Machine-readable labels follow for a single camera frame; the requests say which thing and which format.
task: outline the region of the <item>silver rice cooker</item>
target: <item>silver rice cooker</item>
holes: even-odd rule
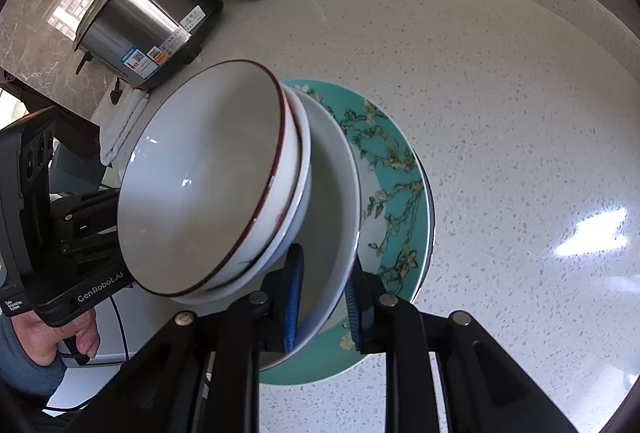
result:
[[[158,86],[193,61],[218,23],[222,0],[94,0],[82,18],[74,50],[76,74],[97,57],[133,88]]]

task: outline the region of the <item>teal plate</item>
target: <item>teal plate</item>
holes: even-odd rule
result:
[[[321,102],[351,142],[362,191],[358,256],[389,292],[413,301],[427,273],[434,239],[431,189],[420,161],[396,124],[353,90],[312,79],[284,81]],[[357,365],[344,298],[324,328],[300,352],[263,371],[266,384],[327,379]]]

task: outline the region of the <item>power cord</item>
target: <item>power cord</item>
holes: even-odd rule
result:
[[[120,326],[120,334],[122,335],[122,346],[124,347],[124,356],[127,361],[129,361],[129,348],[127,347],[127,338],[124,333],[124,326],[122,324],[122,318],[120,317],[120,312],[118,310],[118,306],[116,305],[116,301],[113,299],[113,296],[109,296],[111,301],[111,305],[113,305],[113,311],[116,313],[116,318],[118,319],[118,324]],[[87,404],[89,404],[93,399],[95,399],[95,395],[93,397],[89,397],[84,402],[78,404],[77,406],[73,406],[73,408],[56,408],[53,406],[44,406],[43,409],[47,411],[59,411],[61,413],[65,413],[67,411],[78,411],[84,408]]]

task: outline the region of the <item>metal bolt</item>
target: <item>metal bolt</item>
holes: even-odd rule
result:
[[[181,327],[186,327],[193,323],[193,313],[192,312],[178,312],[175,315],[174,321],[176,325],[180,325]]]
[[[380,296],[378,298],[378,301],[385,307],[395,307],[398,304],[398,298],[396,298],[396,296],[394,296],[393,294],[389,294],[388,292]]]
[[[264,292],[257,290],[249,295],[249,302],[254,305],[263,305],[269,301],[269,296]]]
[[[462,326],[467,326],[471,321],[473,321],[472,317],[463,310],[456,310],[453,312],[452,319],[454,323]]]

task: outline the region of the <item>white towel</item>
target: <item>white towel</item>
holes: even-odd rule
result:
[[[122,143],[127,139],[131,128],[140,118],[149,100],[149,94],[143,90],[131,88],[120,81],[122,95],[118,104],[111,103],[109,93],[115,87],[115,80],[100,101],[91,120],[100,126],[100,162],[105,166],[118,154]]]

